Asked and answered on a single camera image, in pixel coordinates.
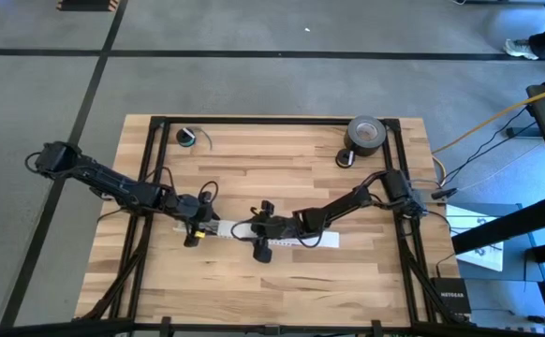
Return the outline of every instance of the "tape roll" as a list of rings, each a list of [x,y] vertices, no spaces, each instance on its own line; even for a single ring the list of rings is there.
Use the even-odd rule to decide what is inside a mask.
[[[177,142],[183,147],[190,147],[196,143],[196,133],[192,129],[184,127],[177,131]]]
[[[385,126],[370,116],[358,116],[347,126],[344,144],[359,156],[369,156],[378,150],[387,138]]]
[[[335,163],[341,169],[348,169],[354,165],[354,152],[348,149],[341,149],[335,156]]]

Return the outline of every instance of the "black floor stripe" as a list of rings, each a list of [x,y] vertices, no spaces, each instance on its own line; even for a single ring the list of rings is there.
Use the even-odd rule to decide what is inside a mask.
[[[303,58],[407,61],[531,61],[505,53],[368,52],[368,51],[141,51],[114,50],[110,57]]]
[[[116,35],[119,32],[119,28],[121,27],[121,22],[123,21],[123,16],[125,15],[127,2],[127,0],[121,0],[118,10],[116,11],[116,14],[114,14],[112,26],[110,27],[110,31],[106,36],[106,41],[104,42],[102,53],[97,60],[96,69],[94,69],[94,74],[92,74],[92,79],[90,80],[87,91],[85,92],[85,97],[83,98],[83,101],[81,103],[81,107],[79,109],[79,113],[77,114],[77,119],[75,120],[73,129],[71,130],[70,136],[68,137],[68,142],[77,144],[81,139],[81,133],[83,132],[83,128],[85,127],[85,122],[87,122],[87,116],[89,115],[89,111],[91,110],[92,104],[94,103],[94,98],[96,97],[97,87],[102,80],[102,74],[104,74],[104,69],[106,68],[106,63],[108,62],[108,57],[110,55],[110,51],[112,50],[112,45],[114,44]]]
[[[544,1],[466,0],[465,5],[545,6]]]
[[[0,56],[99,56],[101,50],[0,48]]]
[[[127,0],[121,0],[116,13],[114,14],[114,18],[112,19],[112,25],[110,26],[110,31],[108,32],[104,46],[99,53],[96,68],[94,69],[94,73],[92,74],[92,78],[90,79],[89,86],[87,87],[81,107],[77,114],[75,124],[73,125],[71,134],[68,138],[68,141],[74,144],[78,144],[81,138],[81,132],[85,127],[87,116],[89,115],[89,111],[92,108],[92,103],[96,97],[97,87],[100,83],[102,74],[104,73],[104,68],[106,67],[106,63],[108,61],[108,52],[112,49],[114,39],[116,38],[119,27],[121,26],[121,21],[123,19],[123,15],[125,14],[126,4]],[[37,227],[33,234],[33,238],[29,244],[29,249],[27,250],[25,259],[22,263],[21,270],[19,271],[17,280],[15,281],[10,297],[8,298],[4,314],[0,320],[0,328],[10,328],[14,326],[19,310],[21,309],[25,292],[29,287],[34,269],[37,265],[37,260],[41,254],[41,248],[46,240],[50,223],[52,222],[52,218],[56,211],[56,206],[58,205],[58,200],[62,195],[64,185],[64,180],[58,180],[52,184],[52,188],[48,193],[43,211],[39,216],[39,221],[37,222]]]

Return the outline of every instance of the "white paper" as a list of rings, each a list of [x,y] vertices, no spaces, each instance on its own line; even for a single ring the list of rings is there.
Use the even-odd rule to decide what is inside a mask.
[[[209,224],[209,226],[212,228],[217,227],[217,231],[216,231],[217,237],[225,238],[225,239],[233,239],[233,236],[231,235],[231,228],[235,224],[237,224],[236,221],[220,220],[220,221],[212,221]],[[179,222],[177,227],[174,230],[185,232],[185,226],[183,223]],[[255,238],[256,237],[256,233],[254,233],[250,229],[249,224],[242,224],[235,227],[234,233],[239,238]],[[308,245],[313,245],[317,243],[318,237],[304,239],[302,241]],[[269,244],[284,245],[284,246],[302,245],[297,239],[269,240]],[[325,230],[322,233],[322,239],[320,239],[320,243],[318,244],[318,247],[339,248],[339,233]]]
[[[447,218],[452,227],[451,236],[468,230],[462,228],[474,228],[495,219],[482,213],[450,205],[447,208]],[[493,271],[502,271],[504,267],[504,243],[498,242],[493,244],[493,247],[481,247],[467,253],[459,254],[456,258]]]

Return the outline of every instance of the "black metal frame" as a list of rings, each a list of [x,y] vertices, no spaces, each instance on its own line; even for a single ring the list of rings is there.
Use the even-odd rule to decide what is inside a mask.
[[[350,119],[347,118],[268,118],[268,117],[167,117],[154,116],[149,124],[149,131],[144,148],[143,158],[140,165],[140,179],[147,176],[153,152],[156,133],[160,130],[159,148],[156,155],[155,167],[164,163],[166,156],[169,132],[172,124],[254,124],[254,125],[347,125]],[[405,158],[405,147],[402,138],[402,130],[398,119],[384,119],[383,124],[392,131],[397,149],[399,169],[409,178],[408,166]],[[393,168],[389,138],[383,143],[383,156],[387,169]],[[158,183],[161,178],[161,171],[157,170],[154,175],[154,182]],[[161,323],[143,324],[135,323],[138,309],[141,280],[145,266],[145,258],[148,250],[148,243],[152,230],[153,216],[148,214],[144,217],[143,229],[141,232],[138,247],[133,250],[135,232],[139,223],[137,216],[131,216],[128,229],[125,235],[125,244],[121,254],[119,273],[116,280],[110,286],[105,296],[96,307],[81,319],[69,323],[44,324],[28,327],[1,328],[0,336],[92,336],[121,332],[132,332],[136,330],[159,330],[163,337],[172,336],[175,331],[226,331],[226,332],[256,332],[265,335],[279,335],[283,333],[364,333],[375,337],[384,334],[410,334],[424,336],[542,336],[536,333],[527,333],[511,330],[493,330],[477,328],[462,323],[455,318],[453,313],[441,301],[433,285],[428,278],[424,249],[420,238],[420,219],[404,219],[399,213],[394,213],[395,230],[398,241],[398,251],[404,277],[405,300],[410,318],[410,327],[383,328],[380,321],[371,320],[368,327],[317,327],[317,326],[283,326],[283,325],[210,325],[210,324],[174,324],[170,317],[163,317]],[[409,222],[412,230],[412,242],[416,256],[412,254],[406,241],[404,222]],[[128,275],[135,269],[133,285],[131,287],[130,302],[125,318],[118,318],[123,293],[123,285]],[[414,297],[414,285],[412,273],[419,280],[422,286],[425,309],[428,322],[420,321]],[[101,319],[107,308],[110,306],[109,318]],[[436,313],[439,313],[443,323],[437,323]]]

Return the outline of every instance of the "yellow cable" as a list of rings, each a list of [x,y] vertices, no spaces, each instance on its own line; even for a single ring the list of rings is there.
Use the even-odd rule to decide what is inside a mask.
[[[439,160],[439,158],[433,156],[433,160],[437,163],[437,165],[441,169],[441,178],[439,179],[439,186],[443,186],[445,184],[445,176],[446,174],[448,174],[448,171],[445,169],[445,165],[441,163],[441,160]]]
[[[461,135],[460,137],[458,137],[458,138],[457,138],[456,140],[454,140],[453,142],[451,142],[451,143],[449,143],[449,144],[447,144],[447,145],[444,145],[444,146],[442,146],[442,147],[440,147],[440,148],[434,150],[434,151],[432,152],[432,154],[436,154],[436,153],[438,153],[438,152],[441,152],[441,151],[447,149],[448,147],[453,146],[454,144],[456,144],[456,143],[459,142],[460,140],[465,139],[466,137],[468,137],[468,136],[472,135],[473,133],[479,131],[482,127],[484,127],[485,125],[489,124],[490,122],[496,120],[497,118],[499,118],[499,117],[505,115],[506,113],[508,113],[508,112],[510,112],[510,111],[512,111],[512,110],[514,110],[514,109],[516,109],[516,108],[518,108],[518,107],[521,107],[521,106],[527,105],[527,104],[529,104],[529,103],[533,103],[533,102],[535,102],[535,101],[538,101],[538,100],[540,100],[541,98],[544,98],[544,97],[545,97],[545,93],[539,94],[539,95],[536,95],[536,96],[532,96],[532,97],[530,97],[530,98],[528,98],[528,99],[525,99],[524,101],[522,101],[522,102],[520,102],[520,103],[516,103],[516,104],[514,104],[513,106],[511,106],[511,107],[509,107],[509,108],[506,108],[506,109],[502,110],[501,112],[495,114],[495,115],[494,115],[493,117],[491,117],[490,119],[488,119],[488,120],[486,120],[485,122],[483,122],[483,123],[481,123],[481,124],[475,126],[475,127],[474,127],[473,129],[471,129],[470,131],[468,131],[468,132],[466,132],[465,134]]]

